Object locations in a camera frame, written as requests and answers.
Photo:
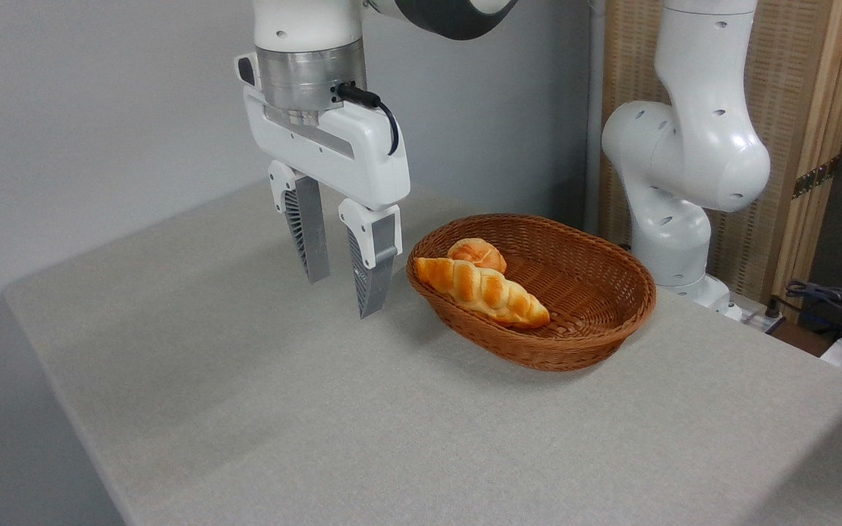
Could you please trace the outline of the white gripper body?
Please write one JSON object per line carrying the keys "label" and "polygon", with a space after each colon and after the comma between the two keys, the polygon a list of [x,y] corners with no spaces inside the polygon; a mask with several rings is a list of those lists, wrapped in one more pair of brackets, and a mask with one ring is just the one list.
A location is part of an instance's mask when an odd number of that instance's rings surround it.
{"label": "white gripper body", "polygon": [[393,152],[391,120],[383,111],[344,101],[320,113],[317,126],[287,122],[268,106],[257,58],[235,59],[255,143],[271,159],[287,164],[371,210],[383,210],[410,193],[403,142]]}

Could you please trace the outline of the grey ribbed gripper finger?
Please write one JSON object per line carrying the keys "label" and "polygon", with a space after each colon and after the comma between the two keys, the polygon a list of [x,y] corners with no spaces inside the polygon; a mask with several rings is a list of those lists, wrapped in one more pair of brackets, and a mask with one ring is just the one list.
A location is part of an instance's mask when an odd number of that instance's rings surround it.
{"label": "grey ribbed gripper finger", "polygon": [[283,214],[309,283],[330,276],[323,201],[317,180],[280,161],[268,166],[275,209]]}
{"label": "grey ribbed gripper finger", "polygon": [[344,199],[338,216],[347,228],[357,305],[365,319],[387,299],[395,257],[401,254],[401,210],[392,205],[376,212]]}

